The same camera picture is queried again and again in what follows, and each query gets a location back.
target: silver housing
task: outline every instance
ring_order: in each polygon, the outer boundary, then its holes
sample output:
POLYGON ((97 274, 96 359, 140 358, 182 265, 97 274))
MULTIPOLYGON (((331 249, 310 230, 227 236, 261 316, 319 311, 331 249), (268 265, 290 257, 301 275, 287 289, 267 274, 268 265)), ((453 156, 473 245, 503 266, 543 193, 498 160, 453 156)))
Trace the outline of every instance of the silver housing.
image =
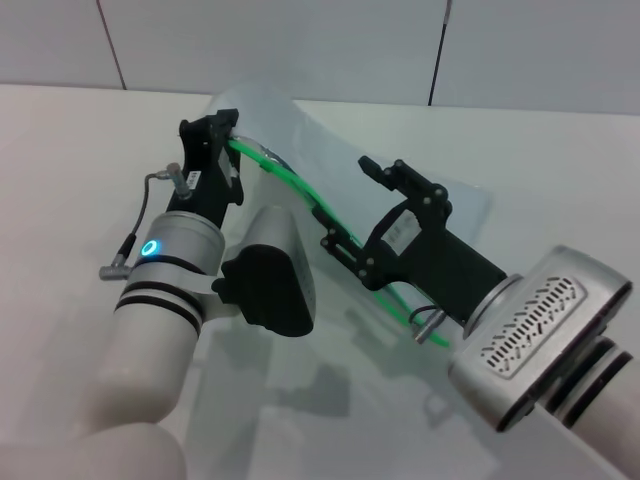
POLYGON ((562 367, 598 335, 631 291, 629 280, 567 247, 483 302, 449 378, 496 430, 533 408, 562 367))
POLYGON ((201 327, 205 321, 205 306, 208 304, 205 295, 181 291, 176 292, 180 294, 178 296, 166 291, 166 289, 163 291, 162 285, 174 286, 176 272, 179 273, 180 269, 201 275, 216 275, 225 248, 224 237, 220 229, 200 215, 171 211, 163 213, 153 221, 143 245, 151 240, 157 242, 157 250, 146 257, 139 254, 127 279, 120 301, 139 295, 168 301, 186 310, 201 327), (167 260, 145 262, 153 257, 164 257, 167 260), (148 284, 149 287, 131 290, 136 286, 135 284, 137 286, 148 284))

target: white table surface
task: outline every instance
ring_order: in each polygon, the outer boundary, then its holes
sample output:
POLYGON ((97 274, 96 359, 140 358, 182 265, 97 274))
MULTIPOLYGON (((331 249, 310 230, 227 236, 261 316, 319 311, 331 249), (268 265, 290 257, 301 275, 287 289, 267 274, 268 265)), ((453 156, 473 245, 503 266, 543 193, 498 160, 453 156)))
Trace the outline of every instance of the white table surface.
MULTIPOLYGON (((0 87, 1 441, 67 434, 122 288, 100 283, 97 269, 137 215, 143 175, 182 161, 179 121, 198 118, 208 101, 0 87)), ((476 247, 507 272, 526 272, 565 243, 640 279, 640 118, 300 105, 372 153, 491 191, 476 247)), ((259 170, 244 162, 242 180, 257 202, 259 170)), ((169 195, 169 185, 152 186, 141 232, 169 195)), ((233 209, 225 231, 235 235, 243 221, 233 209)), ((316 329, 304 339, 242 320, 204 330, 163 422, 185 445, 191 478, 609 478, 544 413, 493 433, 448 385, 449 352, 414 345, 322 275, 316 286, 316 329)), ((639 299, 608 330, 633 354, 639 299)))

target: gray cable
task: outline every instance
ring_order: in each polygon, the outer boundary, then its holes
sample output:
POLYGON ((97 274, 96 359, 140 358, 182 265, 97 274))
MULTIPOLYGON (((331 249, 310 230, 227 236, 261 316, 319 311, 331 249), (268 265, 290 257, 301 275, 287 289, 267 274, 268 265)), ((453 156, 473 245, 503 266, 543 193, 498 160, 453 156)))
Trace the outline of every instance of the gray cable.
POLYGON ((140 228, 140 224, 142 223, 142 218, 144 217, 144 212, 147 210, 147 202, 149 201, 149 180, 152 178, 158 178, 157 173, 150 173, 146 177, 144 177, 144 195, 142 197, 142 206, 140 207, 140 214, 138 215, 138 219, 136 220, 131 233, 135 235, 140 228))

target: robotic arm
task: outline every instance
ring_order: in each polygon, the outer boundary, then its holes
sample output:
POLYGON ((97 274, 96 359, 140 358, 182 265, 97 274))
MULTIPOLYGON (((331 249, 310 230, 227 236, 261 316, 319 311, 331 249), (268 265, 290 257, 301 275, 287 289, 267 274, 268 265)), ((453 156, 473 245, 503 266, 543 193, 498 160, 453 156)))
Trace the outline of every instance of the robotic arm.
MULTIPOLYGON (((78 440, 57 450, 0 451, 3 478, 184 478, 179 446, 149 424, 175 407, 204 322, 240 310, 280 335, 313 329, 313 280, 291 214, 263 209, 225 253, 225 213, 243 201, 240 156, 228 146, 237 119, 236 110, 221 110, 180 125, 184 168, 153 175, 175 185, 167 211, 151 224, 133 267, 125 262, 136 228, 100 270, 103 280, 127 282, 111 348, 77 416, 78 440)), ((327 252, 370 290, 401 281, 431 298, 430 316, 412 324, 419 343, 446 317, 460 325, 465 343, 449 377, 497 431, 539 405, 640 478, 640 368, 603 336, 631 293, 629 280, 566 247, 525 277, 507 276, 446 229, 446 188, 402 160, 384 170, 367 157, 359 164, 406 200, 362 248, 315 208, 327 252)))
POLYGON ((360 249, 321 211, 324 248, 377 290, 414 285, 440 309, 414 326, 422 341, 447 316, 463 329, 449 378, 496 431, 540 405, 630 478, 640 478, 640 368, 602 336, 632 290, 597 260, 556 247, 526 276, 508 276, 446 230, 451 203, 402 160, 365 174, 407 200, 360 249))

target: blue led ring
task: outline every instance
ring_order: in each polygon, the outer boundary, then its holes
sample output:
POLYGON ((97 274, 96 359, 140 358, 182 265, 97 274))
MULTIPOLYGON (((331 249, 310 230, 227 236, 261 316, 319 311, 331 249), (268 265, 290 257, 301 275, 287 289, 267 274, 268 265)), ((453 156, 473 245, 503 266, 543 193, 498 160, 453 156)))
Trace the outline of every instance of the blue led ring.
POLYGON ((144 244, 144 247, 142 247, 142 250, 140 250, 140 255, 142 255, 143 257, 152 255, 158 251, 158 247, 159 247, 158 242, 156 242, 155 240, 149 240, 147 243, 144 244))

